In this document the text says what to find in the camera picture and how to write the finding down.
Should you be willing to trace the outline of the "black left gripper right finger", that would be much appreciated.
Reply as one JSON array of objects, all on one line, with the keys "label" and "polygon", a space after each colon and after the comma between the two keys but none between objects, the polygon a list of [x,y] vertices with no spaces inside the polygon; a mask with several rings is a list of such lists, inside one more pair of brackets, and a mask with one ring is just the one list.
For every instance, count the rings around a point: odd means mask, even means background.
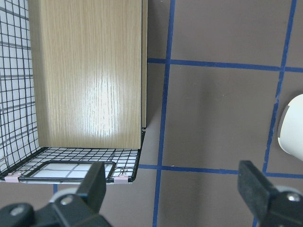
[{"label": "black left gripper right finger", "polygon": [[266,217],[277,188],[248,160],[239,162],[238,192],[256,218]]}]

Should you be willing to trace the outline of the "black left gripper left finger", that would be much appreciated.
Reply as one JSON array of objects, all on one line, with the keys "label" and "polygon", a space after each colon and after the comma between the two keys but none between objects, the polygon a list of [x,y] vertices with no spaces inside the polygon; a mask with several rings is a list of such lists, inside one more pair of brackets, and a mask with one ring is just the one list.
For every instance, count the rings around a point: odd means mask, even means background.
[{"label": "black left gripper left finger", "polygon": [[94,162],[76,191],[90,209],[99,213],[106,194],[105,165]]}]

